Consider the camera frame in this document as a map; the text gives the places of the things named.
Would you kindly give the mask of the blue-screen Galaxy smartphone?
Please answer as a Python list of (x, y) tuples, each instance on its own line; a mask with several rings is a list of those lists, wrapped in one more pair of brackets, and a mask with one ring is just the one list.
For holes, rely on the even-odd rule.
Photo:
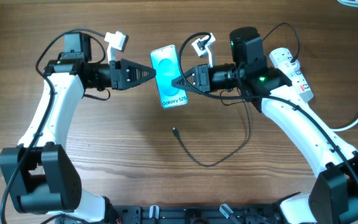
[(187, 104), (187, 92), (172, 85), (172, 81), (180, 77), (176, 47), (168, 45), (153, 50), (150, 52), (150, 60), (156, 71), (155, 80), (161, 107), (168, 109)]

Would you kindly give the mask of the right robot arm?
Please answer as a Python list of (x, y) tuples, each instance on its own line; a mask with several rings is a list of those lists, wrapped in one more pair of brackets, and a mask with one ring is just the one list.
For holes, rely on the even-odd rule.
[(231, 64), (216, 65), (213, 34), (188, 38), (200, 57), (197, 65), (172, 82), (174, 87), (214, 98), (218, 90), (237, 88), (240, 102), (252, 103), (290, 138), (313, 171), (309, 194), (295, 193), (268, 205), (249, 205), (235, 217), (228, 205), (220, 212), (233, 223), (352, 223), (358, 220), (358, 150), (341, 139), (310, 108), (313, 98), (298, 57), (280, 47), (264, 54), (264, 38), (254, 27), (229, 35)]

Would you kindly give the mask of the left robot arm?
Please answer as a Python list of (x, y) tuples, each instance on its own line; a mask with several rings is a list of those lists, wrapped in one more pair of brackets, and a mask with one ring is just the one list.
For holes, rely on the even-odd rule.
[(71, 121), (87, 89), (127, 90), (153, 79), (154, 69), (116, 52), (126, 47), (122, 32), (101, 34), (77, 28), (64, 32), (64, 49), (39, 69), (44, 90), (37, 110), (17, 146), (0, 154), (6, 181), (0, 219), (6, 223), (6, 203), (18, 213), (49, 215), (51, 220), (74, 223), (122, 223), (103, 196), (86, 191), (66, 152)]

